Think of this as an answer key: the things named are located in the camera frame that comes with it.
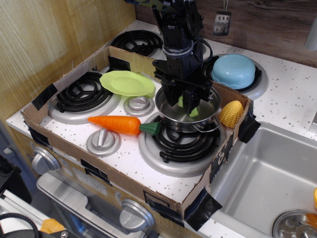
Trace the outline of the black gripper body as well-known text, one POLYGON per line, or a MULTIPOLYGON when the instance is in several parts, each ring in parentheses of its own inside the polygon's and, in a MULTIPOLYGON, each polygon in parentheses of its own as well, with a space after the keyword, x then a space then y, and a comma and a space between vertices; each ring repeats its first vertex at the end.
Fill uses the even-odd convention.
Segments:
POLYGON ((210 96, 212 83, 204 76, 202 66, 205 63, 204 48, 194 47, 192 52, 182 55, 166 55, 166 60, 155 60, 155 78, 161 84, 180 82, 184 84, 183 92, 187 89, 198 96, 210 96))

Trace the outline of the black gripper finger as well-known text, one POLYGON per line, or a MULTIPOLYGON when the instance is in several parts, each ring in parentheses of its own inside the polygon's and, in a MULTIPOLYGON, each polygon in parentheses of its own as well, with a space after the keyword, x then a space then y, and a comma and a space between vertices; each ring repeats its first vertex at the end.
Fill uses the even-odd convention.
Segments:
POLYGON ((183 92, 183 104, 186 114, 189 114, 195 107, 198 107, 200 104, 200 98, 197 93, 185 90, 183 92))
POLYGON ((178 103, 178 99, 183 93, 184 84, 177 81, 169 83, 163 82, 162 89, 169 105, 174 106, 178 103))

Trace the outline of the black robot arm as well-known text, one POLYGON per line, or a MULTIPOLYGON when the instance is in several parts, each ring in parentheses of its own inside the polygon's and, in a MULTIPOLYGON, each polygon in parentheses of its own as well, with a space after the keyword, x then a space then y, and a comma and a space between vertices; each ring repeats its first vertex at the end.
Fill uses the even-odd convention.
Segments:
POLYGON ((210 45, 200 36, 203 16, 194 0, 131 0, 130 4, 152 9, 157 27, 163 36, 162 51, 166 60, 155 60, 155 77, 161 80, 167 102, 174 106, 179 98, 190 114, 200 101, 209 102, 212 83, 203 76, 203 47, 210 45))

